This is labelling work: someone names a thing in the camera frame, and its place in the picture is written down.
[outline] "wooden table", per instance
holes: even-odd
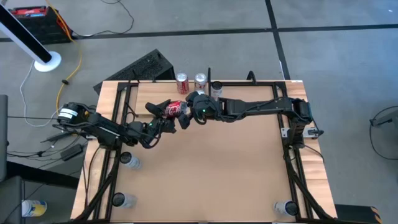
[[[108,119],[113,114],[118,83],[104,82],[99,96],[97,112]],[[307,101],[302,81],[285,81],[285,85],[289,97]],[[223,97],[264,101],[272,99],[273,95],[268,86],[225,86]],[[141,81],[138,87],[132,88],[129,104],[139,115],[137,120],[149,122],[151,118],[144,108],[145,103],[184,98],[185,95],[177,93],[175,82]],[[127,122],[130,121],[132,116],[129,115]],[[113,207],[111,221],[294,221],[293,217],[282,217],[272,210],[274,202],[291,199],[276,115],[251,116],[231,124],[208,121],[204,126],[192,120],[186,130],[181,130],[176,122],[176,129],[175,134],[164,133],[153,149],[143,149],[140,145],[123,146],[122,151],[137,156],[143,167],[142,170],[130,170],[119,165],[115,192],[133,194],[138,197],[138,202],[132,209]],[[317,140],[305,139],[305,144],[320,151]],[[96,141],[88,145],[86,172],[97,147]],[[309,191],[329,215],[336,217],[321,157],[306,148],[300,153]],[[104,150],[100,150],[91,168],[89,200],[98,189],[103,159]],[[306,217],[298,188],[297,195],[302,217]],[[108,191],[103,196],[99,218],[104,218],[107,199]],[[84,201],[82,173],[71,218],[83,211]]]

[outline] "black metal frame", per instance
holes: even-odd
[[[249,75],[247,77],[247,80],[252,80],[251,82],[222,82],[223,86],[269,86],[272,88],[272,93],[274,95],[274,98],[279,97],[278,94],[278,90],[282,90],[282,96],[287,96],[287,89],[286,89],[286,84],[285,82],[259,82],[256,80],[256,77],[254,76],[253,72],[249,72]],[[210,68],[208,70],[208,88],[209,88],[209,95],[211,94],[210,91],[210,86],[211,86],[212,82],[211,82],[211,73],[210,73]],[[115,99],[115,103],[114,103],[114,109],[113,109],[113,116],[112,116],[112,120],[115,121],[116,118],[118,117],[118,109],[119,109],[119,104],[121,101],[121,92],[123,90],[126,90],[126,96],[124,99],[124,105],[123,105],[123,112],[122,112],[122,118],[121,118],[121,123],[124,124],[126,122],[127,119],[127,109],[129,108],[128,102],[130,100],[130,95],[131,95],[131,88],[138,86],[139,83],[123,83],[120,82],[118,84],[118,89],[117,89],[117,93],[116,93],[116,99]],[[284,127],[284,122],[282,119],[282,115],[278,114],[277,115],[277,119],[278,119],[278,123],[279,123],[279,128],[283,128]],[[284,144],[284,139],[282,137],[282,134],[280,135],[281,141],[282,141],[282,147],[284,150],[284,154],[289,155],[289,148]],[[118,144],[115,147],[116,153],[120,153],[121,150],[121,144]],[[100,177],[100,182],[99,182],[99,186],[101,186],[106,178],[107,175],[107,170],[108,170],[108,164],[109,164],[109,159],[110,159],[110,152],[107,151],[105,154],[105,158],[104,158],[104,162],[103,162],[103,167],[102,167],[102,171],[101,171],[101,177]],[[298,170],[298,176],[300,178],[300,181],[303,183],[304,186],[306,185],[305,182],[305,176],[304,176],[304,171],[303,171],[303,165],[302,165],[302,160],[300,157],[300,152],[298,150],[295,150],[295,160],[296,160],[296,166],[297,166],[297,170]],[[117,160],[117,156],[115,156],[114,158],[114,162],[119,164],[119,161]],[[291,178],[290,173],[288,171],[288,162],[285,161],[286,163],[286,168],[287,168],[287,174],[289,177],[289,187],[290,187],[290,193],[292,196],[292,201],[299,204],[299,200],[297,197],[297,190],[296,190],[296,184],[294,182],[294,180]],[[109,189],[109,196],[108,196],[108,202],[107,202],[107,206],[106,206],[106,213],[105,213],[105,220],[110,220],[111,218],[111,212],[112,212],[112,203],[111,203],[111,199],[112,199],[112,195],[114,194],[114,190],[115,190],[115,186],[116,186],[116,181],[117,181],[117,171],[116,171],[116,176],[113,179],[111,185],[110,185],[110,189]],[[307,213],[307,217],[308,219],[306,219],[306,221],[313,219],[313,214],[312,214],[312,209],[311,206],[308,203],[308,200],[304,197],[304,202],[305,202],[305,211]],[[93,219],[98,219],[99,216],[99,210],[100,210],[100,206],[101,204],[97,204],[96,208],[95,208],[95,212],[94,212],[94,216]],[[296,221],[299,222],[300,220],[302,220],[302,216],[301,213],[302,211],[299,211],[299,213],[295,216],[296,217]]]

